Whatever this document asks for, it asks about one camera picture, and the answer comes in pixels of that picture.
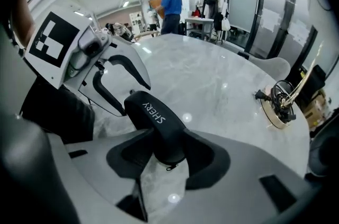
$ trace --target poster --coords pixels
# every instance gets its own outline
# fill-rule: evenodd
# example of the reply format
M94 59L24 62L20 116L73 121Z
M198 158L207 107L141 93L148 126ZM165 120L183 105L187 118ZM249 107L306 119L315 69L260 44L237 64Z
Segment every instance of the poster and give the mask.
M288 32L293 37L294 41L298 42L301 46L305 45L309 35L309 30L303 22L300 20L291 22Z
M272 33L274 32L274 27L280 24L280 15L277 12L268 10L267 8L263 9L263 13L261 15L261 27L270 30Z

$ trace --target desk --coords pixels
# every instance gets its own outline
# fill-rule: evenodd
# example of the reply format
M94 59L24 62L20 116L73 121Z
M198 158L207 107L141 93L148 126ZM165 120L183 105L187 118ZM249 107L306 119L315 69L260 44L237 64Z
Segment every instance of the desk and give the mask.
M134 39L135 39L136 41L138 41L140 38L142 38L142 37L144 37L144 36L146 36L146 35L153 35L153 34L154 34L155 36L158 36L158 35L159 35L159 31L146 31L146 32L143 32L143 33L140 33L140 34L134 36Z
M204 36L208 35L209 40L211 40L212 36L212 28L213 28L213 19L205 19L205 18L199 18L199 17L190 17L185 19L185 29L186 31L195 32L197 34L201 34L201 39L204 40ZM202 24L202 29L197 30L194 28L187 29L187 23L196 23L196 24Z
M275 84L264 71L226 49L182 35L161 35L133 47L148 70L150 93L187 128L255 145L300 176L305 175L309 152L307 121L294 105L297 119L291 125L280 130L270 123L253 95L267 84ZM147 91L122 66L112 67L116 86L111 93L121 103L131 89ZM101 137L135 129L128 117L115 117L98 109L96 116L95 131ZM141 175L150 222L173 208L167 201L168 194L184 195L188 175L186 160L169 173L152 156Z

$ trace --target black pad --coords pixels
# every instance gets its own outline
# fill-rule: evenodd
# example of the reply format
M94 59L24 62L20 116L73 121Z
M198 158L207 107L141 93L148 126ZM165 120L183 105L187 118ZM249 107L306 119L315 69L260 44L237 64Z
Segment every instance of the black pad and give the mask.
M147 92L137 91L124 101L128 117L138 129L154 129L154 155L165 165L185 159L182 121L164 103Z
M213 186L226 174L231 163L224 148L189 130L185 130L185 156L190 170L187 190Z
M120 177L138 179L152 153L153 130L149 130L110 149L106 160Z

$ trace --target man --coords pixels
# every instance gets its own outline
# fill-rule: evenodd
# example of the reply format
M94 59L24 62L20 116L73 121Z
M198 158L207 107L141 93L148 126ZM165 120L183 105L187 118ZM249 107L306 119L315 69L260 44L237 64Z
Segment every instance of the man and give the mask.
M157 31L157 25L156 25L156 21L154 18L154 13L151 9L148 9L147 11L147 15L149 17L149 30L150 31Z
M181 0L162 0L161 5L155 9L156 12L162 9L165 10L165 19L161 29L161 34L178 34L181 6Z

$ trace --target plug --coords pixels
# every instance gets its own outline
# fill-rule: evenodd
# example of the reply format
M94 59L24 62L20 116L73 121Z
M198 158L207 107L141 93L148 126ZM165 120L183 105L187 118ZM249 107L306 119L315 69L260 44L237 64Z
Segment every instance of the plug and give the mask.
M271 101L271 97L267 96L265 93L263 93L261 90L258 90L257 93L255 93L255 99L262 99L265 101Z

